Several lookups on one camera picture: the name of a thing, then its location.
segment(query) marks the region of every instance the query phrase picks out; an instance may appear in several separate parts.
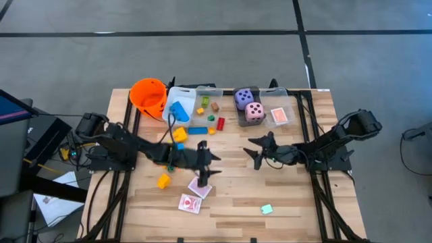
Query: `playing card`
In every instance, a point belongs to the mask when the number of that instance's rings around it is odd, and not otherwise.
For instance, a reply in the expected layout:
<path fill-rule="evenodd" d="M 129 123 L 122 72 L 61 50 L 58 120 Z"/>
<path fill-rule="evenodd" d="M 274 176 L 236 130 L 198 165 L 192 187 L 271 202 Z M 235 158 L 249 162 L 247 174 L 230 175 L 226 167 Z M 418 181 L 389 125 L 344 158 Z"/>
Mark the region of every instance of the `playing card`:
<path fill-rule="evenodd" d="M 209 194 L 212 186 L 207 185 L 205 187 L 199 188 L 198 187 L 198 178 L 195 177 L 190 183 L 188 188 L 193 191 L 195 194 L 200 196 L 202 199 L 205 199 L 205 197 Z"/>
<path fill-rule="evenodd" d="M 273 119 L 277 125 L 282 125 L 288 122 L 288 118 L 286 117 L 283 108 L 272 109 L 271 115 L 273 116 Z"/>
<path fill-rule="evenodd" d="M 198 214 L 200 212 L 202 201 L 203 200 L 199 197 L 182 194 L 178 209 Z"/>

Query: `purple die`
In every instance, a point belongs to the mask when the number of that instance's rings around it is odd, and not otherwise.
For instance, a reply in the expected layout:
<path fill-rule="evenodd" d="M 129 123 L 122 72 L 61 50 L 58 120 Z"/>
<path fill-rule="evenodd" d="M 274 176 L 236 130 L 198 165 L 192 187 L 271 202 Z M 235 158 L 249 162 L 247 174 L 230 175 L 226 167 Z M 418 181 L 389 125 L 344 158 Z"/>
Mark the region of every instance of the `purple die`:
<path fill-rule="evenodd" d="M 249 103 L 246 106 L 246 121 L 248 123 L 260 122 L 264 119 L 264 108 L 263 105 L 258 102 Z"/>
<path fill-rule="evenodd" d="M 249 88 L 243 88 L 234 95 L 237 109 L 243 111 L 247 104 L 254 102 L 254 97 Z"/>

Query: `wooden table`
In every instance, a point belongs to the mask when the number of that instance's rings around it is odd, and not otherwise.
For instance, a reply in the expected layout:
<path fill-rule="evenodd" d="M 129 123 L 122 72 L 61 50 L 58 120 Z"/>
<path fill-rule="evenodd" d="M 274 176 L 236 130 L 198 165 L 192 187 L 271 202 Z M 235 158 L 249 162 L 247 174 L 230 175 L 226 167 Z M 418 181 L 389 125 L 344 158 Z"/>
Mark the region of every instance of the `wooden table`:
<path fill-rule="evenodd" d="M 111 122 L 122 122 L 128 91 L 113 90 L 107 112 Z M 331 94 L 328 91 L 311 92 L 318 123 L 328 131 L 337 122 Z M 199 215 L 178 210 L 182 193 L 194 195 L 187 187 L 194 174 L 191 171 L 176 171 L 170 174 L 171 185 L 161 190 L 157 187 L 157 179 L 166 171 L 139 154 L 130 182 L 122 242 L 175 242 L 179 237 L 184 238 L 185 242 L 249 242 L 250 238 L 257 238 L 259 242 L 320 242 L 311 179 L 304 166 L 284 166 L 276 170 L 263 161 L 261 169 L 254 170 L 253 160 L 242 148 L 258 150 L 259 147 L 247 141 L 247 138 L 261 137 L 269 129 L 264 125 L 239 127 L 232 99 L 231 96 L 223 97 L 221 117 L 225 118 L 225 127 L 222 132 L 213 136 L 191 135 L 186 142 L 186 146 L 196 148 L 199 141 L 207 140 L 211 151 L 222 158 L 211 165 L 212 169 L 223 172 L 210 178 L 213 189 L 203 200 Z M 304 142 L 297 101 L 294 97 L 290 99 L 296 121 L 273 129 L 278 144 Z M 310 139 L 313 140 L 307 113 L 306 116 Z M 138 135 L 156 142 L 166 129 L 166 123 L 142 116 Z M 102 174 L 97 172 L 92 176 L 82 214 L 84 227 L 88 202 Z M 112 174 L 110 172 L 107 175 L 97 191 L 90 225 L 94 225 L 106 209 Z M 329 177 L 337 210 L 354 232 L 366 237 L 352 181 L 337 171 L 329 172 Z M 273 206 L 273 212 L 263 215 L 260 207 L 266 204 Z M 327 231 L 332 238 L 329 215 L 327 209 L 323 208 Z M 114 235 L 117 212 L 113 215 L 110 237 Z"/>

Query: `monitor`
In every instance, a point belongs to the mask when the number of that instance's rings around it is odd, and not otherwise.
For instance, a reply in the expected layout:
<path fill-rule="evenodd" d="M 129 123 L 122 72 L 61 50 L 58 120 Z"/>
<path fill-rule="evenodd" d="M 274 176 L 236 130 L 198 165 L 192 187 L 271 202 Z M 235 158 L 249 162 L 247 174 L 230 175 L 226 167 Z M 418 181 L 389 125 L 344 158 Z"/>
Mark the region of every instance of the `monitor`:
<path fill-rule="evenodd" d="M 0 90 L 0 125 L 36 117 L 38 112 L 17 98 Z"/>

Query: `gray floor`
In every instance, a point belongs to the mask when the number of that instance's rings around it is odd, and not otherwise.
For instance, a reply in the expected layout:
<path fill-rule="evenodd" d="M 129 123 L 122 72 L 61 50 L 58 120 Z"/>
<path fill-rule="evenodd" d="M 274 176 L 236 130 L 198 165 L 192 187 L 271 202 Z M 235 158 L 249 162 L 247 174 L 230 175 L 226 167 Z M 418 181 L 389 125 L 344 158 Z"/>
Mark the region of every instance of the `gray floor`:
<path fill-rule="evenodd" d="M 6 0 L 0 0 L 2 6 Z M 426 0 L 299 0 L 307 30 L 431 29 Z M 282 0 L 14 0 L 0 32 L 296 29 Z M 432 35 L 308 36 L 318 88 L 330 88 L 339 116 L 370 109 L 378 137 L 353 142 L 358 202 L 368 237 L 377 242 L 432 242 L 432 180 L 400 163 L 400 134 L 432 121 Z M 298 36 L 0 38 L 0 87 L 31 97 L 51 113 L 106 112 L 112 88 L 145 77 L 218 87 L 307 88 Z M 65 119 L 76 126 L 78 120 Z M 404 144 L 411 168 L 432 173 L 424 138 Z M 49 165 L 73 170 L 55 161 Z M 43 172 L 42 176 L 55 175 Z M 88 176 L 79 171 L 78 178 Z M 85 188 L 88 182 L 80 182 Z M 41 234 L 76 237 L 80 213 Z M 45 224 L 38 217 L 37 226 Z"/>

